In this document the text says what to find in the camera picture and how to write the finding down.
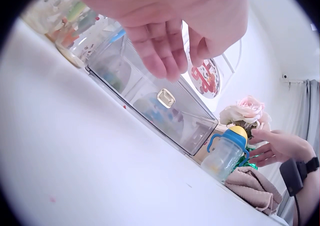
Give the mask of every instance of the gold latch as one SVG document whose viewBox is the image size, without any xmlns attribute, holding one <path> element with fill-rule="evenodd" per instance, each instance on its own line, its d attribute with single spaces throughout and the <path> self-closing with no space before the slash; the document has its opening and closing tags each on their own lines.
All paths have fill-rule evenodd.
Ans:
<svg viewBox="0 0 320 226">
<path fill-rule="evenodd" d="M 167 89 L 161 89 L 157 94 L 158 101 L 166 108 L 170 108 L 176 102 L 175 97 Z"/>
</svg>

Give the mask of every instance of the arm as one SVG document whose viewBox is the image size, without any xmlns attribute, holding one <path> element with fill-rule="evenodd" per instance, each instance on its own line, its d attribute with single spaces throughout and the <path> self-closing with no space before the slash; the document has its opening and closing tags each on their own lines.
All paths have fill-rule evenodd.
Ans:
<svg viewBox="0 0 320 226">
<path fill-rule="evenodd" d="M 316 157 L 315 152 L 309 145 L 309 149 L 305 152 L 304 162 L 307 163 L 313 157 Z M 319 188 L 320 188 L 320 170 L 308 173 L 303 182 L 303 189 L 297 193 L 297 201 L 300 209 L 301 225 L 305 225 L 314 210 L 319 205 Z M 296 204 L 294 205 L 293 226 L 298 224 L 298 214 Z"/>
</svg>

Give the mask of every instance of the black device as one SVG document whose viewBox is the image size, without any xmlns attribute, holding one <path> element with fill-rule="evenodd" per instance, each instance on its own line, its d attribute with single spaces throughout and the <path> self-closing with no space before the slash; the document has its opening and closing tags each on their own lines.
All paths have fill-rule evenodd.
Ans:
<svg viewBox="0 0 320 226">
<path fill-rule="evenodd" d="M 303 161 L 296 162 L 293 158 L 290 158 L 280 166 L 280 173 L 288 189 L 289 196 L 294 196 L 297 206 L 298 226 L 300 226 L 300 210 L 296 194 L 303 189 L 303 181 L 308 176 L 308 173 L 316 171 L 318 168 L 319 159 L 317 157 L 312 158 L 307 163 Z"/>
</svg>

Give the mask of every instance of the black cable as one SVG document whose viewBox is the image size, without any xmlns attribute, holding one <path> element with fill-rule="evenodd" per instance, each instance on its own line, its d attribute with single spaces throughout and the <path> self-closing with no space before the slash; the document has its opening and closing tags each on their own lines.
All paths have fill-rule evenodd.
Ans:
<svg viewBox="0 0 320 226">
<path fill-rule="evenodd" d="M 297 200 L 297 195 L 294 195 L 294 200 L 296 202 L 296 207 L 297 207 L 297 214 L 298 214 L 298 226 L 300 226 L 301 219 L 300 219 L 300 209 L 299 209 L 299 204 Z"/>
</svg>

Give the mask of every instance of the pink towel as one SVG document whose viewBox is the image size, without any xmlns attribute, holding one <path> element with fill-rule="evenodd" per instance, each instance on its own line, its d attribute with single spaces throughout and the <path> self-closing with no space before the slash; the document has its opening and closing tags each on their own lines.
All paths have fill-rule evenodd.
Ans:
<svg viewBox="0 0 320 226">
<path fill-rule="evenodd" d="M 275 213 L 282 201 L 275 186 L 252 167 L 236 168 L 225 186 L 266 215 Z"/>
</svg>

